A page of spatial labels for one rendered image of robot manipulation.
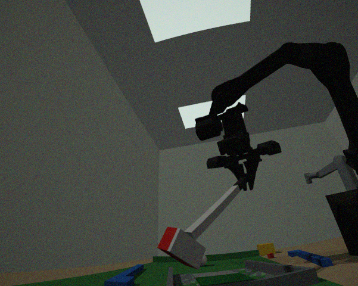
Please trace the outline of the yellow rectangular block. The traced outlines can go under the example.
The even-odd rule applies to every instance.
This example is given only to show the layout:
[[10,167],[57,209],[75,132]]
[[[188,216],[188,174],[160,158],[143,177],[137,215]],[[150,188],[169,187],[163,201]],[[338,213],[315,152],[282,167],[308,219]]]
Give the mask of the yellow rectangular block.
[[259,254],[261,256],[265,256],[269,253],[276,254],[275,247],[274,247],[273,243],[257,244],[257,249],[259,250]]

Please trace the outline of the white golf ball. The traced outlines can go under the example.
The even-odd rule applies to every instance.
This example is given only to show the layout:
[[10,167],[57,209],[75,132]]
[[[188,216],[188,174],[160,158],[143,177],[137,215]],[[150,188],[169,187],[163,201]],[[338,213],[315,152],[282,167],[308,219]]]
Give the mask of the white golf ball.
[[207,263],[207,258],[206,258],[206,256],[204,255],[204,256],[203,256],[203,260],[202,260],[200,266],[204,266],[206,263]]

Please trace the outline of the green flat mat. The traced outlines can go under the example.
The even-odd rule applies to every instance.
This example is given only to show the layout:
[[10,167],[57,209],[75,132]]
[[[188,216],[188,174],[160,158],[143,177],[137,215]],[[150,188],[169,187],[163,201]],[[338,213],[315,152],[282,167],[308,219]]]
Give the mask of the green flat mat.
[[[233,269],[245,268],[245,260],[254,260],[259,262],[268,262],[276,263],[273,260],[256,256],[256,257],[245,257],[242,259],[228,259],[228,260],[217,260],[217,261],[207,261],[204,266],[200,266],[199,269],[185,266],[181,262],[152,262],[144,264],[143,270],[137,273],[134,277],[134,284],[132,286],[166,286],[167,285],[167,276],[169,272],[169,267],[173,268],[173,275],[179,274],[192,274],[192,273],[204,273],[204,272],[219,272],[219,271],[229,271]],[[108,272],[96,273],[85,276],[77,276],[66,279],[57,279],[52,281],[36,282],[29,284],[13,285],[13,286],[104,286],[104,282],[128,269],[118,269]],[[257,271],[255,276],[254,271],[246,269],[245,272],[240,272],[246,276],[250,276],[254,279],[265,278],[273,276],[271,274],[262,275],[261,272]],[[309,285],[309,286],[343,286],[336,284],[332,281],[319,278],[319,283]]]

